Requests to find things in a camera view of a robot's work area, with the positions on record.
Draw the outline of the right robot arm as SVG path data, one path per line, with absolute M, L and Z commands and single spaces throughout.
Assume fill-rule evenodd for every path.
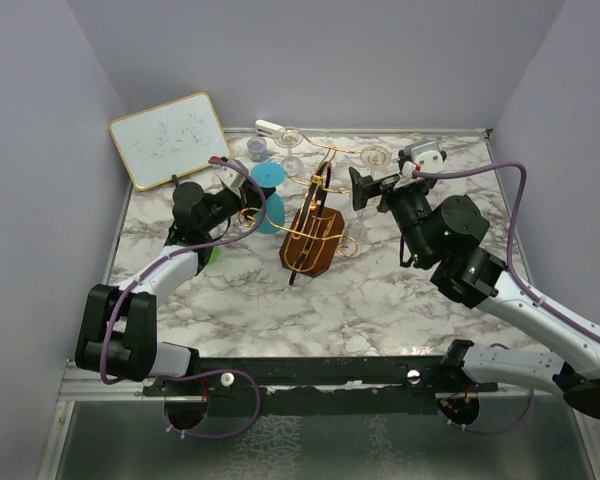
M 441 383 L 461 391 L 472 382 L 503 383 L 559 395 L 573 409 L 600 420 L 600 325 L 544 296 L 515 272 L 511 259 L 482 248 L 490 223 L 467 195 L 431 207 L 427 195 L 439 175 L 416 171 L 382 179 L 349 170 L 352 207 L 379 198 L 400 231 L 402 267 L 431 270 L 449 300 L 495 316 L 545 346 L 543 352 L 501 350 L 455 340 L 439 367 Z

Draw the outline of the green plastic goblet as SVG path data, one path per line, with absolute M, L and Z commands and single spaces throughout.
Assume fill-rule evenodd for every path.
M 209 257 L 209 260 L 208 260 L 208 265 L 214 264 L 218 260 L 219 255 L 220 255 L 220 248 L 219 247 L 214 247 L 211 250 L 211 254 L 210 254 L 210 257 Z

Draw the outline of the clear wine glass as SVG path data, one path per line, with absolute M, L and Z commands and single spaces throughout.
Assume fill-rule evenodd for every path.
M 375 175 L 390 165 L 392 154 L 382 146 L 367 146 L 360 151 L 360 159 Z
M 303 180 L 306 172 L 303 161 L 294 153 L 294 149 L 302 141 L 301 134 L 290 127 L 282 127 L 274 136 L 276 145 L 286 151 L 280 165 L 286 176 L 293 181 Z
M 363 210 L 356 211 L 351 217 L 346 234 L 348 235 L 346 245 L 350 253 L 354 253 L 357 248 L 364 245 L 366 241 L 366 229 Z

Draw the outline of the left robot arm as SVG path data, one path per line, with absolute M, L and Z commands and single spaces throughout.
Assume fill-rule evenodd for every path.
M 195 182 L 173 192 L 173 223 L 159 257 L 117 286 L 98 284 L 88 293 L 75 351 L 76 366 L 98 372 L 107 384 L 166 377 L 175 392 L 186 395 L 200 385 L 195 349 L 157 340 L 159 306 L 183 283 L 209 264 L 222 243 L 211 232 L 245 208 L 258 209 L 274 187 L 246 181 L 206 193 Z

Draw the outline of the blue plastic goblet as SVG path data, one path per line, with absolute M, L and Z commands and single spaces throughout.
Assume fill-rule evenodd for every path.
M 279 164 L 263 162 L 252 168 L 251 176 L 263 190 L 273 190 L 267 197 L 266 219 L 259 226 L 258 232 L 275 234 L 279 231 L 278 225 L 285 224 L 285 207 L 276 191 L 276 188 L 284 182 L 285 171 Z

